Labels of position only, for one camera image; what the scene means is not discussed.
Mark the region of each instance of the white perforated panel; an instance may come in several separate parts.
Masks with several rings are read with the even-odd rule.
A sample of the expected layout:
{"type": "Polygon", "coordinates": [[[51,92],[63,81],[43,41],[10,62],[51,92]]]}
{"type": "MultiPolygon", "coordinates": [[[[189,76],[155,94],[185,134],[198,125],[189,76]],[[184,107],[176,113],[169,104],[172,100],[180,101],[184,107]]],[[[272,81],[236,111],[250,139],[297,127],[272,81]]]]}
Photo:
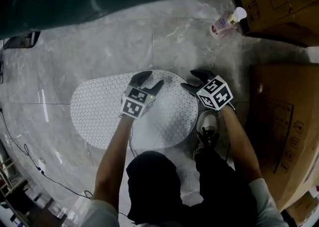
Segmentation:
{"type": "MultiPolygon", "coordinates": [[[[71,118],[76,130],[89,144],[106,149],[120,121],[121,96],[134,73],[113,75],[82,83],[71,99],[71,118]]],[[[159,149],[176,145],[193,129],[198,105],[195,97],[180,86],[178,75],[153,70],[143,87],[164,80],[153,107],[133,124],[135,149],[159,149]]]]}

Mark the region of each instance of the white sneaker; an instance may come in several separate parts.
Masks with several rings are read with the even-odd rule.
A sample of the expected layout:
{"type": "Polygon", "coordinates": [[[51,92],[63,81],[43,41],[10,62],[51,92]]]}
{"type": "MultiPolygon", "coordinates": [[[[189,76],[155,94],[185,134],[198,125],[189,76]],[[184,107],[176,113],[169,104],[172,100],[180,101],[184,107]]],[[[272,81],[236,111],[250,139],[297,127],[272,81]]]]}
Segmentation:
{"type": "Polygon", "coordinates": [[[206,109],[202,111],[196,123],[198,140],[193,157],[204,147],[215,146],[219,138],[219,123],[217,114],[206,109]]]}

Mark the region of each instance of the bottle cap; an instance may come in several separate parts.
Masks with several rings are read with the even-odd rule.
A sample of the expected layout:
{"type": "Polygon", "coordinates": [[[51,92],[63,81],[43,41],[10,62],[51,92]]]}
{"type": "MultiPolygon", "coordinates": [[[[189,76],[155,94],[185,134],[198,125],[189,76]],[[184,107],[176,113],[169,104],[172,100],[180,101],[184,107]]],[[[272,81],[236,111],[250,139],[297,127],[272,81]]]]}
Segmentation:
{"type": "Polygon", "coordinates": [[[235,22],[239,22],[240,20],[242,20],[243,18],[247,17],[247,13],[245,11],[244,8],[242,7],[237,7],[234,10],[234,13],[232,14],[231,18],[233,19],[233,21],[235,22]]]}

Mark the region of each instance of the dark cloth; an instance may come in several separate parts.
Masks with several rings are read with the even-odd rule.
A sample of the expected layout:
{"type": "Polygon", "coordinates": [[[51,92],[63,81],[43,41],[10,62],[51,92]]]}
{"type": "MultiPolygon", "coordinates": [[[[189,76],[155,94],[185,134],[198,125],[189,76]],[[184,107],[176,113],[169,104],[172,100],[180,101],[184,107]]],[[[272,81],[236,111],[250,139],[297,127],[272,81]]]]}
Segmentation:
{"type": "Polygon", "coordinates": [[[256,200],[248,184],[213,150],[196,157],[203,202],[183,205],[175,165],[163,154],[147,151],[128,165],[131,210],[136,224],[174,221],[187,226],[237,226],[256,224],[256,200]]]}

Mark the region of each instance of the spray bottle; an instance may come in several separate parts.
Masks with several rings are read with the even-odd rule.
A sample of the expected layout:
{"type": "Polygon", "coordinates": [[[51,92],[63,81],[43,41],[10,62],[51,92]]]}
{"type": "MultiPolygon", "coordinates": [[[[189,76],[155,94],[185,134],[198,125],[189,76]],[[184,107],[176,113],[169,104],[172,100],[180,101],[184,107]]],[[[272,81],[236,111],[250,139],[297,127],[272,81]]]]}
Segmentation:
{"type": "Polygon", "coordinates": [[[222,38],[227,32],[238,27],[238,22],[247,17],[242,7],[237,7],[233,12],[226,11],[214,25],[210,26],[210,33],[215,39],[222,38]]]}

